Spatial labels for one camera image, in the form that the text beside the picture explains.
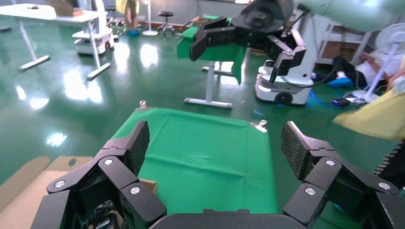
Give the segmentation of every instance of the blue shoe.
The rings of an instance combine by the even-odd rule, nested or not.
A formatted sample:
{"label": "blue shoe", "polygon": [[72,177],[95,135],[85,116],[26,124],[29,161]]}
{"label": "blue shoe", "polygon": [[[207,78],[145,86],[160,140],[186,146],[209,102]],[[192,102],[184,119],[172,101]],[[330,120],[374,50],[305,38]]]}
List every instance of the blue shoe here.
{"label": "blue shoe", "polygon": [[333,88],[338,88],[338,87],[351,87],[353,86],[353,82],[347,78],[340,78],[340,79],[336,79],[336,80],[332,80],[329,83],[329,86],[333,87]]}
{"label": "blue shoe", "polygon": [[139,36],[140,32],[138,30],[127,30],[128,36]]}
{"label": "blue shoe", "polygon": [[340,207],[339,205],[337,205],[337,204],[334,204],[334,205],[335,205],[335,208],[336,208],[337,210],[339,210],[339,211],[341,211],[341,212],[344,213],[343,209],[341,209],[341,207]]}

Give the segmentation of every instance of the green cloth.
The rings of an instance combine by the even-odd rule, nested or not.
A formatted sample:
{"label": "green cloth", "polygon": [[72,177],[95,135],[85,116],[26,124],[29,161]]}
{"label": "green cloth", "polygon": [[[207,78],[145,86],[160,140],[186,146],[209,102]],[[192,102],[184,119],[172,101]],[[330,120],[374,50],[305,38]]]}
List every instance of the green cloth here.
{"label": "green cloth", "polygon": [[[204,18],[215,19],[217,16],[204,16]],[[190,47],[193,43],[193,36],[197,32],[196,26],[191,26],[183,33],[183,39],[177,45],[177,58],[189,59]],[[234,62],[232,66],[232,73],[237,79],[238,83],[241,83],[242,78],[242,63],[245,58],[246,48],[237,44],[229,44],[223,46],[210,47],[199,58],[199,60],[206,61],[222,61],[222,62]]]}
{"label": "green cloth", "polygon": [[135,111],[113,138],[140,120],[148,121],[150,144],[139,177],[157,181],[168,214],[277,213],[267,133],[242,120],[153,108]]}

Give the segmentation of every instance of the fan stand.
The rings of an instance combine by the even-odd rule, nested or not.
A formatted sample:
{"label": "fan stand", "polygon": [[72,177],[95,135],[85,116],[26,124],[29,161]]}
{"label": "fan stand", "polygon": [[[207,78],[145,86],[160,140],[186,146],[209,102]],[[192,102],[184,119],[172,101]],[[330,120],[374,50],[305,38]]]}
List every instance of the fan stand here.
{"label": "fan stand", "polygon": [[373,83],[371,84],[368,91],[355,91],[352,95],[355,97],[353,101],[354,104],[362,104],[362,103],[371,103],[374,100],[378,99],[379,96],[374,94],[374,90],[377,87],[380,79],[382,78],[385,69],[387,68],[388,64],[390,63],[392,57],[395,55],[397,50],[399,49],[399,45],[405,42],[405,32],[397,32],[391,36],[391,49],[388,54],[387,59],[385,59],[384,64],[382,65],[380,71],[377,73]]}
{"label": "fan stand", "polygon": [[148,21],[149,21],[149,22],[148,22],[148,30],[145,30],[144,32],[142,32],[142,35],[145,35],[145,36],[156,36],[156,35],[159,34],[159,32],[152,30],[152,22],[151,22],[152,13],[151,13],[150,1],[151,1],[151,0],[148,1]]}

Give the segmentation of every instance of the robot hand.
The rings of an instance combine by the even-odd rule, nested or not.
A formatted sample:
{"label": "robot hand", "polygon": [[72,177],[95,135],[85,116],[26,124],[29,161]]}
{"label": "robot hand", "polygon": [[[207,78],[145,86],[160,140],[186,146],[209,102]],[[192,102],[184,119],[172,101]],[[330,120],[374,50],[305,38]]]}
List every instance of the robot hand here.
{"label": "robot hand", "polygon": [[196,61],[208,47],[236,43],[262,50],[275,60],[270,82],[277,75],[287,75],[292,67],[301,64],[306,46],[296,30],[283,32],[283,25],[293,10],[292,0],[254,0],[239,16],[225,16],[201,25],[190,47],[190,59]]}

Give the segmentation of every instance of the black pants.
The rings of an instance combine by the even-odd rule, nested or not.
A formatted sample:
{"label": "black pants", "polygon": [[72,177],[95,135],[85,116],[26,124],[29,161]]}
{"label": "black pants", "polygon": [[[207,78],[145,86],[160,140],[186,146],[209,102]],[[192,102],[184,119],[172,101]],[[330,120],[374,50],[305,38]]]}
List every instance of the black pants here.
{"label": "black pants", "polygon": [[[359,87],[365,87],[367,86],[367,81],[366,78],[364,77],[363,73],[355,70],[355,67],[349,63],[347,60],[345,60],[343,57],[338,56],[335,59],[333,59],[333,68],[336,70],[336,72],[344,72],[349,78],[354,85],[356,85],[356,78],[357,78],[357,73],[359,77],[358,81],[358,86]],[[332,73],[327,79],[325,79],[328,75],[325,74],[317,74],[317,77],[314,79],[314,81],[321,81],[325,79],[325,83],[329,83],[332,80],[336,80],[336,77],[338,75],[336,72]]]}

